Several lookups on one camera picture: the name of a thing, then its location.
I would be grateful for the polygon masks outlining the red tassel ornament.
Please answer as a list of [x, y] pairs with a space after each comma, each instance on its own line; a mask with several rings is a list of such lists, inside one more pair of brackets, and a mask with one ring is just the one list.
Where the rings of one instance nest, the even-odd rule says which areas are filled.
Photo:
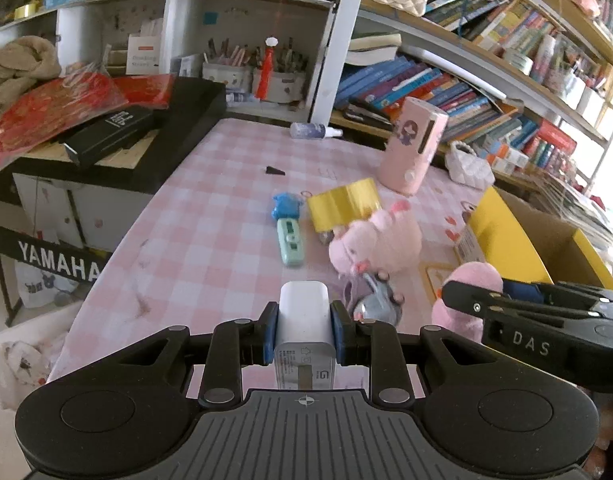
[[261, 101], [267, 99], [268, 87], [270, 87], [271, 77], [274, 72], [274, 56], [278, 39], [274, 36], [267, 37], [264, 44], [264, 58], [260, 70], [258, 88], [256, 88], [256, 98]]

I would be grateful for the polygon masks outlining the mint green correction tape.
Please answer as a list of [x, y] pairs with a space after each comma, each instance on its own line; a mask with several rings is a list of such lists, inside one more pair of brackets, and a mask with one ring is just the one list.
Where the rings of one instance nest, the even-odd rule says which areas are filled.
[[280, 218], [276, 222], [280, 258], [285, 266], [293, 268], [304, 263], [304, 244], [299, 222], [293, 218]]

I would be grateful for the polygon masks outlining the grey purple toy car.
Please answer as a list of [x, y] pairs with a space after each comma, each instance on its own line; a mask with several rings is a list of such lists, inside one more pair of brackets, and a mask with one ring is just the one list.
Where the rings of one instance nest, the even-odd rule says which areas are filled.
[[354, 321], [375, 320], [397, 326], [404, 296], [395, 292], [384, 270], [352, 275], [343, 284], [343, 303]]

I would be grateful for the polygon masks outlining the blue toy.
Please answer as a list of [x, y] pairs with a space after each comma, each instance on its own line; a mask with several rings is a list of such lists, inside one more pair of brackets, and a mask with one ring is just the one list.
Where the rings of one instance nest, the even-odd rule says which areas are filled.
[[300, 219], [301, 207], [304, 201], [299, 195], [293, 193], [279, 193], [273, 196], [274, 207], [272, 218], [275, 221], [280, 219]]

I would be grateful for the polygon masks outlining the white printed card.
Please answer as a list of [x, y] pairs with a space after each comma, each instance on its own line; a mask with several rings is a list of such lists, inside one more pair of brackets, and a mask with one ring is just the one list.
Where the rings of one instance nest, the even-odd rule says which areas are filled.
[[128, 36], [128, 76], [157, 75], [160, 66], [160, 36]]

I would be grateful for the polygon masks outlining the pink round plush toy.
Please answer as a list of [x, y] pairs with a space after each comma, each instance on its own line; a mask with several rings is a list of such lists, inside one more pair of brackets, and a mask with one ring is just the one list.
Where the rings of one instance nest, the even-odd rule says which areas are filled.
[[[481, 288], [503, 292], [503, 278], [492, 264], [480, 261], [463, 263], [456, 268], [444, 281], [456, 281], [467, 285], [475, 285]], [[461, 335], [474, 342], [480, 342], [483, 330], [483, 321], [467, 313], [459, 312], [444, 304], [442, 296], [439, 296], [433, 304], [431, 311], [431, 323], [438, 325], [451, 332]]]

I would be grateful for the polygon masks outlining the white bookshelf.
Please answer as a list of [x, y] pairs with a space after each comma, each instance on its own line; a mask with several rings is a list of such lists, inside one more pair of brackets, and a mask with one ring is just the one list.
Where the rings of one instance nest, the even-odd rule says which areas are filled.
[[[349, 48], [356, 32], [401, 32], [403, 52], [461, 76], [497, 99], [516, 99], [556, 125], [579, 130], [576, 154], [599, 158], [581, 179], [592, 185], [613, 154], [613, 121], [588, 122], [563, 99], [493, 52], [422, 18], [372, 0], [80, 0], [44, 9], [0, 26], [0, 48], [22, 36], [55, 44], [62, 67], [100, 60], [109, 44], [126, 44], [143, 21], [159, 18], [158, 61], [166, 73], [174, 58], [200, 53], [210, 39], [258, 47], [268, 36], [290, 42], [308, 58], [301, 110], [247, 105], [241, 113], [280, 122], [328, 122]], [[604, 110], [613, 110], [605, 103]]]

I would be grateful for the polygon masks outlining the small black triangle piece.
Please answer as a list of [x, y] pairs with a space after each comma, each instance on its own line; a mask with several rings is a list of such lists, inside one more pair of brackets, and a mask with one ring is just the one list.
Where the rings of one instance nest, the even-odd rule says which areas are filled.
[[273, 166], [266, 166], [265, 167], [265, 173], [266, 174], [274, 174], [274, 176], [285, 176], [286, 175], [284, 170], [280, 170], [280, 169], [275, 168]]

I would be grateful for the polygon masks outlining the right white pen holder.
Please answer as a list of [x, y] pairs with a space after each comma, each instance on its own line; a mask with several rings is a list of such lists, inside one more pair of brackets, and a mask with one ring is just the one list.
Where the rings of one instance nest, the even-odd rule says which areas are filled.
[[266, 102], [290, 104], [304, 99], [305, 73], [273, 72], [268, 82]]

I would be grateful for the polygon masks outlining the yellow cardboard box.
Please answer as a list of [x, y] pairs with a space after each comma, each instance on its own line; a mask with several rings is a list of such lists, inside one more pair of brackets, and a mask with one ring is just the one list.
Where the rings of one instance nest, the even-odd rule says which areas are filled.
[[613, 290], [613, 274], [580, 229], [494, 186], [468, 214], [455, 250], [460, 262], [490, 263], [508, 280]]

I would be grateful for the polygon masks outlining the pink plush pig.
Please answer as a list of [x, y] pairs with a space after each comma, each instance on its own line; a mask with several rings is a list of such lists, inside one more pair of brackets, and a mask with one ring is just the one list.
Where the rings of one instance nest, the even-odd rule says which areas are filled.
[[328, 245], [328, 256], [339, 274], [392, 274], [418, 261], [422, 241], [411, 203], [398, 200], [389, 209], [375, 210], [367, 220], [354, 220], [338, 229]]

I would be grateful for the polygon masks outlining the white charger adapter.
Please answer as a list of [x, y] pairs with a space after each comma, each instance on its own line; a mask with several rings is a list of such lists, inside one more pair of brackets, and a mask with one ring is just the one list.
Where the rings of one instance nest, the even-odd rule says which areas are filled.
[[279, 389], [334, 388], [336, 348], [328, 289], [322, 282], [282, 285], [273, 363]]

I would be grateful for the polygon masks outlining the yellow tape roll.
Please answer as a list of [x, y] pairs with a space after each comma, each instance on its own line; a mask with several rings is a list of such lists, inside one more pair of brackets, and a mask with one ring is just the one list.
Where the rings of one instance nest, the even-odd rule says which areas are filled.
[[373, 178], [332, 188], [306, 200], [316, 233], [332, 231], [357, 220], [368, 219], [383, 208]]

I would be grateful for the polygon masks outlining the left white pen holder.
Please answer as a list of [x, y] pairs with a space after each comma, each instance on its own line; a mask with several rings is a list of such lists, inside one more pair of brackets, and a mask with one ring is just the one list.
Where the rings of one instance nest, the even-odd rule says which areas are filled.
[[203, 79], [224, 84], [227, 90], [250, 92], [252, 87], [252, 68], [218, 63], [202, 64]]

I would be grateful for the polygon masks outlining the black yamaha keyboard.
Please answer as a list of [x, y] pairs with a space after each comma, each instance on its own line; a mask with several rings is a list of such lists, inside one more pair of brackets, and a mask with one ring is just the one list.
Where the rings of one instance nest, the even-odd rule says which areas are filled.
[[150, 197], [223, 117], [224, 84], [176, 77], [169, 107], [131, 148], [87, 169], [67, 156], [64, 142], [92, 122], [0, 170], [0, 291], [12, 324], [22, 307], [8, 294], [3, 258], [78, 284], [92, 284]]

